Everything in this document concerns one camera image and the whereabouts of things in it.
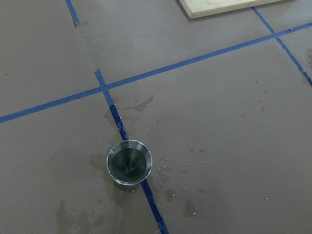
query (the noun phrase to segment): blue tape line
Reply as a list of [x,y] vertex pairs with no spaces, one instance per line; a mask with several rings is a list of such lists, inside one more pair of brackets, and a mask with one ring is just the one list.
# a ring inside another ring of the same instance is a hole
[[65,0],[65,2],[67,4],[67,7],[69,8],[70,13],[72,14],[74,25],[77,26],[79,23],[79,20],[77,18],[77,14],[76,14],[76,11],[72,5],[72,2],[70,0]]
[[111,95],[110,95],[110,93],[109,93],[109,91],[108,91],[108,89],[106,87],[106,84],[105,84],[104,78],[102,76],[102,73],[101,73],[101,71],[99,69],[97,69],[94,73],[97,76],[97,80],[98,80],[99,85],[101,87],[101,90],[102,90],[102,92],[103,92],[103,94],[105,96],[105,99],[107,101],[109,109],[110,109],[110,111],[111,111],[111,113],[113,115],[115,124],[118,127],[118,130],[119,130],[119,133],[121,135],[121,138],[123,140],[127,140],[128,139],[127,133],[126,133],[125,128],[124,128],[124,126],[122,124],[122,121],[121,121],[121,118],[120,118],[120,116],[118,114],[116,106],[114,105],[113,99],[112,99],[112,97],[111,97]]
[[18,111],[18,112],[9,114],[7,116],[0,117],[0,123],[4,123],[4,122],[10,121],[10,120],[13,120],[15,118],[19,118],[19,117],[29,115],[29,114],[32,114],[32,113],[35,113],[38,111],[42,111],[42,110],[45,110],[45,109],[48,109],[48,108],[51,108],[54,106],[58,106],[58,105],[61,105],[61,104],[64,104],[64,103],[67,103],[67,102],[70,102],[70,101],[73,101],[73,100],[76,100],[79,98],[84,98],[84,97],[87,97],[87,96],[90,96],[93,94],[97,94],[99,92],[101,92],[100,87],[90,89],[90,90],[84,91],[84,92],[79,93],[79,94],[74,94],[74,95],[71,95],[68,97],[64,97],[64,98],[61,98],[61,99],[58,99],[55,101],[51,101],[51,102],[48,102],[48,103],[45,103],[45,104],[42,104],[39,106],[35,106],[35,107],[29,108],[29,109]]
[[[109,109],[110,109],[110,111],[112,113],[112,116],[113,116],[113,118],[115,120],[116,126],[118,127],[118,130],[119,130],[119,133],[121,135],[121,138],[123,140],[126,140],[127,139],[126,131],[124,130],[124,127],[123,127],[122,121],[120,119],[120,116],[118,114],[117,108],[114,105],[114,102],[113,102],[112,97],[111,97],[111,95],[110,95],[110,93],[108,91],[108,88],[107,88],[106,84],[105,84],[105,80],[104,80],[104,78],[102,76],[102,73],[101,73],[101,71],[99,69],[97,69],[95,71],[95,74],[97,76],[97,79],[98,79],[98,82],[99,82],[100,87],[102,89],[102,92],[103,92],[103,94],[105,96],[107,104],[109,105]],[[157,225],[159,227],[159,230],[160,230],[161,234],[169,234],[169,232],[167,230],[167,227],[166,227],[166,224],[165,224],[163,218],[161,217],[161,215],[160,215],[160,213],[159,213],[159,211],[157,209],[157,206],[156,206],[155,201],[154,201],[153,193],[152,193],[151,188],[148,185],[148,182],[147,182],[146,179],[141,182],[141,186],[142,186],[142,189],[143,189],[143,191],[145,193],[147,201],[148,201],[148,203],[149,203],[149,205],[151,207],[151,210],[153,212],[153,215],[155,217],[155,220],[157,222]]]
[[287,35],[289,33],[293,33],[293,32],[296,32],[296,31],[299,31],[302,29],[306,29],[306,28],[310,28],[310,27],[312,27],[312,22],[300,25],[300,26],[295,27],[295,28],[290,28],[290,29],[284,30],[282,32],[277,33],[277,36],[280,37],[280,36]]
[[149,71],[149,72],[146,72],[146,73],[134,76],[134,77],[130,77],[130,78],[126,78],[126,79],[123,79],[123,80],[120,80],[120,81],[116,81],[116,82],[110,83],[110,84],[107,85],[107,88],[108,89],[113,89],[113,88],[122,86],[124,84],[128,84],[128,83],[140,80],[140,79],[144,79],[144,78],[151,77],[151,76],[154,76],[154,75],[157,75],[157,74],[160,74],[160,73],[164,73],[164,72],[173,70],[175,68],[183,67],[183,66],[195,63],[195,62],[199,62],[199,61],[202,61],[202,60],[205,60],[205,59],[209,59],[209,58],[212,58],[212,57],[215,57],[215,56],[218,56],[218,55],[222,55],[222,54],[225,54],[225,53],[228,53],[228,52],[231,52],[231,51],[234,51],[234,50],[238,50],[238,49],[241,49],[241,48],[244,48],[244,47],[247,47],[247,46],[251,46],[251,45],[254,45],[254,44],[266,41],[266,40],[270,40],[270,39],[273,39],[273,38],[274,37],[272,35],[269,35],[269,36],[266,36],[266,37],[258,38],[258,39],[251,40],[251,41],[247,41],[247,42],[244,42],[242,44],[231,46],[231,47],[228,47],[228,48],[225,48],[225,49],[222,49],[222,50],[218,50],[218,51],[214,51],[214,52],[211,52],[211,53],[208,53],[208,54],[204,54],[204,55],[201,55],[201,56],[198,56],[198,57],[195,57],[195,58],[191,58],[191,59],[188,59],[188,60],[185,60],[185,61],[177,62],[177,63],[171,64],[171,65],[168,65],[168,66],[165,66],[165,67],[162,67],[162,68],[158,68],[158,69],[155,69],[155,70],[152,70],[152,71]]
[[167,226],[166,226],[163,218],[161,217],[161,215],[157,209],[157,206],[156,206],[155,201],[154,201],[153,193],[152,193],[151,188],[148,185],[148,182],[146,179],[141,182],[141,186],[142,186],[142,189],[145,193],[147,201],[150,204],[153,215],[154,215],[155,220],[157,222],[157,225],[159,227],[160,233],[161,234],[169,234]]
[[312,80],[309,77],[309,75],[303,70],[302,66],[300,63],[296,60],[296,58],[292,55],[292,53],[289,51],[289,49],[286,47],[286,45],[282,42],[282,40],[278,37],[276,32],[271,28],[268,22],[262,17],[262,15],[258,12],[258,10],[253,6],[252,7],[253,11],[256,13],[256,15],[259,17],[259,19],[263,22],[263,24],[268,28],[268,30],[272,33],[276,41],[280,44],[280,46],[285,50],[287,55],[290,57],[290,59],[293,61],[293,63],[297,66],[299,71],[303,74],[303,76],[307,79],[307,81],[312,85]]

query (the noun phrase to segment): round container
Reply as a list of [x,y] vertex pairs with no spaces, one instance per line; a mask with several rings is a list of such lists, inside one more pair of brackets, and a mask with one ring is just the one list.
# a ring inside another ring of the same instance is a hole
[[117,187],[133,191],[151,172],[150,150],[137,140],[125,140],[115,145],[107,157],[107,169]]

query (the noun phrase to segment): wooden board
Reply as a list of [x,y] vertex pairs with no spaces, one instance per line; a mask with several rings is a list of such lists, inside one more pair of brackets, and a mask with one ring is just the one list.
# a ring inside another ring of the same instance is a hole
[[282,0],[180,0],[191,19]]

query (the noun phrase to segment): silver cup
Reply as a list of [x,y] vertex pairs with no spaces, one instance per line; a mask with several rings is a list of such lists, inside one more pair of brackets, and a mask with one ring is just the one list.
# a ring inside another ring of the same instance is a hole
[[116,186],[122,191],[133,191],[151,172],[150,150],[136,140],[125,140],[115,145],[107,157],[107,169]]

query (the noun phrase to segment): cutting board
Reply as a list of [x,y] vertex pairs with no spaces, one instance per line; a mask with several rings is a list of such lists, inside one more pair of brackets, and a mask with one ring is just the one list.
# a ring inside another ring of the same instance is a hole
[[282,0],[180,0],[191,19]]

